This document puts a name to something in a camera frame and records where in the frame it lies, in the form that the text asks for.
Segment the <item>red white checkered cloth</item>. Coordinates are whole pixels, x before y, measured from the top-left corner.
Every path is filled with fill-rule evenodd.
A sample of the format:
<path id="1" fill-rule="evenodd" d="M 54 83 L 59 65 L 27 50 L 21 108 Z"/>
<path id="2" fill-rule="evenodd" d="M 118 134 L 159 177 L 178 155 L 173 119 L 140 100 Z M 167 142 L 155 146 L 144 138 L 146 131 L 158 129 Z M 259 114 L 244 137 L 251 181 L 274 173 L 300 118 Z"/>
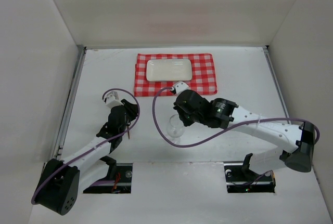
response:
<path id="1" fill-rule="evenodd" d="M 160 89 L 171 87 L 176 82 L 149 81 L 147 79 L 147 67 L 149 61 L 189 60 L 191 63 L 192 78 L 186 84 L 200 95 L 214 95 L 217 93 L 217 80 L 212 54 L 138 54 L 135 65 L 134 96 L 152 97 Z"/>

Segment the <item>clear wine glass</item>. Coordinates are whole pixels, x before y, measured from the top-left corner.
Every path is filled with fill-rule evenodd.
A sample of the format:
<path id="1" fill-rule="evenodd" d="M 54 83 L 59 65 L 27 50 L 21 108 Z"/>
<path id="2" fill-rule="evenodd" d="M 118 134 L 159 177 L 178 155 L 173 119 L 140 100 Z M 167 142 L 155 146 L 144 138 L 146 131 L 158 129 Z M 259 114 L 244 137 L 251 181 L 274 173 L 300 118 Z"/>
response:
<path id="1" fill-rule="evenodd" d="M 185 132 L 185 127 L 178 114 L 174 114 L 170 117 L 166 130 L 170 140 L 174 144 L 180 144 L 181 136 Z"/>

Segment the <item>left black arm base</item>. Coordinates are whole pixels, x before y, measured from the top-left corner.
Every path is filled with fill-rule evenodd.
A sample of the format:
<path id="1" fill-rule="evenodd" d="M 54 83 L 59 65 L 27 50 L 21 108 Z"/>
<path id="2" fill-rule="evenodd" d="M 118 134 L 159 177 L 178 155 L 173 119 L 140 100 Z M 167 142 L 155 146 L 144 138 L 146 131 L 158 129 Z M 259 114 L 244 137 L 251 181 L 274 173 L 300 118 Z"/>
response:
<path id="1" fill-rule="evenodd" d="M 104 156 L 84 174 L 79 191 L 84 194 L 130 194 L 132 176 L 132 163 L 118 163 Z"/>

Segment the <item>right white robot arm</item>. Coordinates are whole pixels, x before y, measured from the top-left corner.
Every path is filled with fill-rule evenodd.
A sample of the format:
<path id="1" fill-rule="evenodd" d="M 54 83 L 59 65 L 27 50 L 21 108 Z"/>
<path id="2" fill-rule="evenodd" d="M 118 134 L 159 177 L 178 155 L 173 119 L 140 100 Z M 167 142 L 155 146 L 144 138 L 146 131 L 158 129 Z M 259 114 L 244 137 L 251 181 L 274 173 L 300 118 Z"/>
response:
<path id="1" fill-rule="evenodd" d="M 300 125 L 287 124 L 285 118 L 264 118 L 237 103 L 216 98 L 208 101 L 193 90 L 181 92 L 174 102 L 184 126 L 199 123 L 209 128 L 235 130 L 275 145 L 260 154 L 246 155 L 243 166 L 256 174 L 269 169 L 288 167 L 302 173 L 312 169 L 316 127 L 301 120 Z"/>

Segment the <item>white rectangular plate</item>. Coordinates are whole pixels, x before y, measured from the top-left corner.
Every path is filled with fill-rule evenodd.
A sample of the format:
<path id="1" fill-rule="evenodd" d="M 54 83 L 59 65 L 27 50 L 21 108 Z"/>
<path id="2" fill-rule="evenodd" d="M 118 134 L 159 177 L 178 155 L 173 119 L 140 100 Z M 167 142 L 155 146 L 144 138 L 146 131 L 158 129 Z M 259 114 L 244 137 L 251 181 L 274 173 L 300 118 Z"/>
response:
<path id="1" fill-rule="evenodd" d="M 191 61 L 188 59 L 149 60 L 146 79 L 149 82 L 190 81 L 193 77 Z"/>

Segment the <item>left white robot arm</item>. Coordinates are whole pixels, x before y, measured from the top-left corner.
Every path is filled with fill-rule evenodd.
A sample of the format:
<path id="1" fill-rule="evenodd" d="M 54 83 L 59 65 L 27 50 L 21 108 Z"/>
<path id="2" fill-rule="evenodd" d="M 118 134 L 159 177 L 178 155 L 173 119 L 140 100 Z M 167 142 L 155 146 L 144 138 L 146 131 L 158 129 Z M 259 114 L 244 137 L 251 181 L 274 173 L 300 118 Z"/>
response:
<path id="1" fill-rule="evenodd" d="M 62 159 L 51 159 L 45 165 L 32 196 L 33 205 L 42 205 L 60 215 L 67 214 L 77 197 L 97 181 L 111 180 L 117 168 L 109 157 L 136 124 L 138 103 L 123 99 L 110 103 L 110 114 L 96 137 L 76 153 Z"/>

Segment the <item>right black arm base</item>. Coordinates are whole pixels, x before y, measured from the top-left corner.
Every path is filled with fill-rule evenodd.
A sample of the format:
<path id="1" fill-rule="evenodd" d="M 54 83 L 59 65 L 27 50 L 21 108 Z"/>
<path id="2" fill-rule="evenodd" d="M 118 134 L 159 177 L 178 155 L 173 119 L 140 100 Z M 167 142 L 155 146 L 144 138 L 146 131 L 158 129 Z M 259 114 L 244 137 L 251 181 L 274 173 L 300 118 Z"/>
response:
<path id="1" fill-rule="evenodd" d="M 272 170 L 257 174 L 249 169 L 252 153 L 242 162 L 224 163 L 226 188 L 228 193 L 274 193 L 275 175 Z"/>

